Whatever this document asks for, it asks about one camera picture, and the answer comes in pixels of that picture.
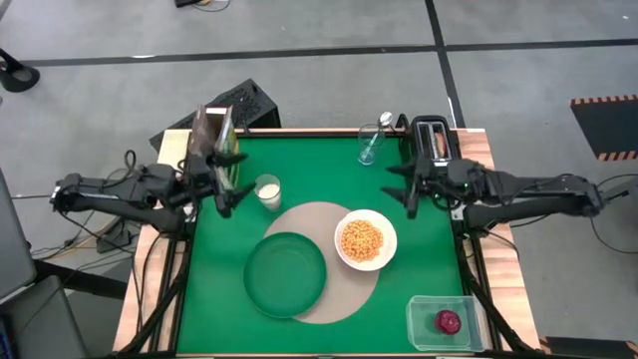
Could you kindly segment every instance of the striped warning tape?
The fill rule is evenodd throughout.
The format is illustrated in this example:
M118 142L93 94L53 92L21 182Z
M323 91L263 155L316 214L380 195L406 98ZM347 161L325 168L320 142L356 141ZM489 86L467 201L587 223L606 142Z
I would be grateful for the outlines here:
M624 160L636 160L636 152L621 152L621 153L611 153L611 154L600 154L598 155L599 161L624 161Z
M602 98L583 98L569 100L569 105L597 104L606 102L638 101L637 95L606 96Z

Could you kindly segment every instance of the table leg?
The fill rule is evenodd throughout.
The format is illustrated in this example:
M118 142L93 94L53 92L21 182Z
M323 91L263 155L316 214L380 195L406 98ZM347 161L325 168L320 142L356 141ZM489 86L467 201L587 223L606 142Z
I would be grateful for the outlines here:
M48 276L56 275L60 277L65 288L114 299L124 299L127 293L127 284L119 280L102 275L84 273L42 260L36 259L33 262L37 272L34 280L36 282Z

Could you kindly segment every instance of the green table surface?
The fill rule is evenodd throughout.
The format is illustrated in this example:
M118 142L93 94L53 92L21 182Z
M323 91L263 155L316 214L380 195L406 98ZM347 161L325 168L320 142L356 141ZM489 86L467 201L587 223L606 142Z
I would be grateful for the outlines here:
M241 139L249 158L240 182L279 177L282 208L265 209L251 194L222 218L212 199L198 215L190 272L179 326L178 353L316 354L415 353L408 341L406 306L413 295L463 295L449 215L427 199L417 218L380 191L404 180L385 171L401 163L397 139L386 139L375 162L357 162L357 139ZM242 283L244 262L272 221L287 208L329 201L351 210L372 209L395 227L394 258L353 315L330 324L307 324L262 314Z

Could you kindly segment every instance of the green plate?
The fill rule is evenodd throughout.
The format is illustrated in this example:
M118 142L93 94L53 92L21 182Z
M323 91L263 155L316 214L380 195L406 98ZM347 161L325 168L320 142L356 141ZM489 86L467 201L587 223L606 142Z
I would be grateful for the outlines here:
M243 284L252 303L277 318L308 311L326 284L326 261L312 240L297 233L276 233L248 255Z

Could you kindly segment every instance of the black box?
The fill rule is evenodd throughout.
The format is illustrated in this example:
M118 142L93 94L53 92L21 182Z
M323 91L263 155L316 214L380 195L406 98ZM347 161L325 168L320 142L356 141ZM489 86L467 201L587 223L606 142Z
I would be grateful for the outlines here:
M277 105L266 95L252 79L248 79L233 89L217 96L206 104L207 107L229 107L232 105L232 121L236 128L244 124L250 129L281 129ZM171 129L191 129L195 112L177 121ZM160 151L163 131L151 137L149 142L157 152Z

